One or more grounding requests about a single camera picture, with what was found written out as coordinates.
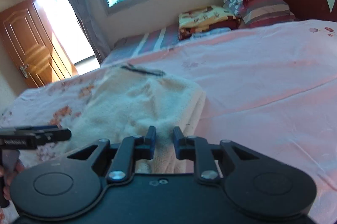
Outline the person's left hand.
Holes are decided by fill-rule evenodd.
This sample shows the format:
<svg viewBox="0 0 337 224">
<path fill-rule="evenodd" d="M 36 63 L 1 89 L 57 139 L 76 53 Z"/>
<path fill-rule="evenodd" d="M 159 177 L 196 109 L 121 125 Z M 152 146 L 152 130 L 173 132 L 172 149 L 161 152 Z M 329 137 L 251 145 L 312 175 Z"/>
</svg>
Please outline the person's left hand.
<svg viewBox="0 0 337 224">
<path fill-rule="evenodd" d="M 25 170 L 25 167 L 21 160 L 17 160 L 14 170 L 12 172 L 6 171 L 1 166 L 1 170 L 0 170 L 1 177 L 5 178 L 5 186 L 3 187 L 3 196 L 6 200 L 11 201 L 10 185 L 13 182 L 13 179 L 15 178 L 15 176 L 24 170 Z"/>
</svg>

